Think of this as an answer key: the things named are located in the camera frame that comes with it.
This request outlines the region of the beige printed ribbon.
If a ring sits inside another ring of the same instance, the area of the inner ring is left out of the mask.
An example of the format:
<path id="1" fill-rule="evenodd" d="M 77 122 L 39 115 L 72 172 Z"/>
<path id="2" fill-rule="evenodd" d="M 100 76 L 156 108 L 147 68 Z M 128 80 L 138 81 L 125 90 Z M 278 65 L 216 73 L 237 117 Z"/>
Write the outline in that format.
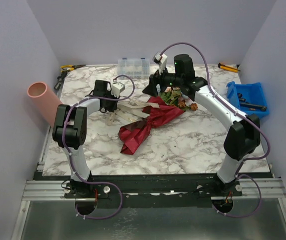
<path id="1" fill-rule="evenodd" d="M 108 113 L 105 123 L 111 126 L 116 116 L 130 123 L 135 122 L 137 119 L 147 118 L 150 114 L 143 112 L 143 109 L 147 106 L 148 104 L 146 102 L 131 98 L 125 101 L 119 101 L 116 110 Z"/>

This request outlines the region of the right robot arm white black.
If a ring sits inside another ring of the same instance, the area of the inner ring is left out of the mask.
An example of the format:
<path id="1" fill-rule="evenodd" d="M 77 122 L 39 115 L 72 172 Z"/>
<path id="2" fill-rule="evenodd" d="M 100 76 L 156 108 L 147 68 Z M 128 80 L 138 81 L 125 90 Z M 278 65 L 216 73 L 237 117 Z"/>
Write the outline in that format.
<path id="1" fill-rule="evenodd" d="M 174 57 L 174 73 L 167 70 L 165 54 L 156 54 L 153 61 L 159 65 L 159 69 L 150 75 L 144 94 L 155 97 L 168 87 L 179 88 L 183 95 L 205 107 L 226 128 L 223 144 L 226 155 L 217 172 L 219 180 L 213 183 L 213 191 L 217 195 L 226 195 L 231 190 L 230 182 L 235 180 L 242 161 L 260 145 L 258 116 L 239 111 L 209 87 L 206 79 L 196 76 L 189 55 L 179 54 Z"/>

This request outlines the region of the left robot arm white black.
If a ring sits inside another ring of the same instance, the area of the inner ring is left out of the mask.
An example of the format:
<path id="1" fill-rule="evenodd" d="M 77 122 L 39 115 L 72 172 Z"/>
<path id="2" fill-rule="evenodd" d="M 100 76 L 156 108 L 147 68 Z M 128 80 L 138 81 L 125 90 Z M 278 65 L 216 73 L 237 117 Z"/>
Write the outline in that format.
<path id="1" fill-rule="evenodd" d="M 71 179 L 79 182 L 76 191 L 87 198 L 94 190 L 90 180 L 91 171 L 85 160 L 83 144 L 87 137 L 87 117 L 102 110 L 114 112 L 117 101 L 125 85 L 114 80 L 96 80 L 94 89 L 81 100 L 81 104 L 71 107 L 60 104 L 57 107 L 52 137 L 69 160 Z"/>

